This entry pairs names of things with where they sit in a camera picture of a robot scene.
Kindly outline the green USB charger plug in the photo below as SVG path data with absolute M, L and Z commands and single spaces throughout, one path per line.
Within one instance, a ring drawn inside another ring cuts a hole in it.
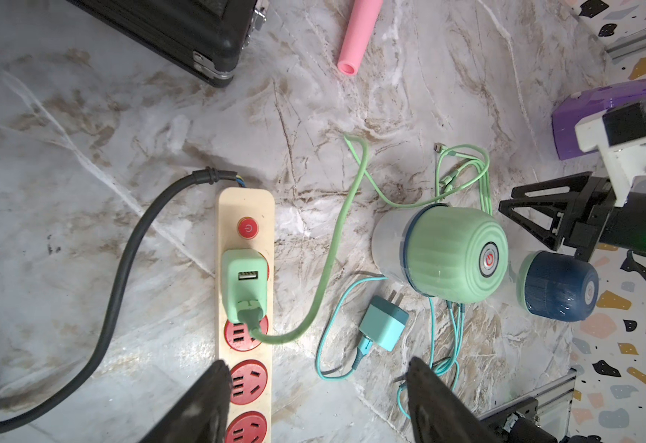
M 256 324 L 267 315 L 269 264 L 254 249 L 229 249 L 221 256 L 221 295 L 228 321 Z

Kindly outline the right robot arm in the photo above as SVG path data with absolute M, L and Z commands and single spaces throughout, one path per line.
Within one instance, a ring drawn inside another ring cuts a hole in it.
M 623 271 L 646 281 L 646 194 L 631 192 L 624 202 L 607 177 L 590 172 L 513 188 L 498 205 L 501 214 L 545 247 L 522 264 L 518 290 L 525 301 L 561 295 L 596 295 L 598 276 L 590 264 L 600 244 L 625 249 Z

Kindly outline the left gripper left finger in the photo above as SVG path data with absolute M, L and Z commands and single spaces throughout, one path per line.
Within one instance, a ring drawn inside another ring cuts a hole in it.
M 141 442 L 223 442 L 232 394 L 230 367 L 215 361 Z

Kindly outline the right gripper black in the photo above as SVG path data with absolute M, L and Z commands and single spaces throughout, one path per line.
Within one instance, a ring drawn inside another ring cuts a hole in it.
M 498 210 L 547 249 L 557 252 L 563 242 L 579 260 L 599 244 L 646 256 L 646 194 L 630 192 L 616 203 L 608 179 L 584 172 L 516 186 Z

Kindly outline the beige red power strip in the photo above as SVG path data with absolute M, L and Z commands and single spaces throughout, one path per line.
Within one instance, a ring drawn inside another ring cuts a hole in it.
M 263 333 L 273 326 L 275 203 L 270 192 L 256 188 L 227 188 L 216 201 L 217 217 L 217 358 L 230 367 L 232 394 L 226 442 L 272 440 L 272 347 L 255 340 L 245 324 L 228 321 L 221 295 L 221 256 L 229 249 L 254 249 L 269 264 L 267 315 Z

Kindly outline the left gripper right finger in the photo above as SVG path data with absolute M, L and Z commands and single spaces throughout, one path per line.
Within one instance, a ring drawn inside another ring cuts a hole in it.
M 415 442 L 500 441 L 422 359 L 411 359 L 406 384 Z

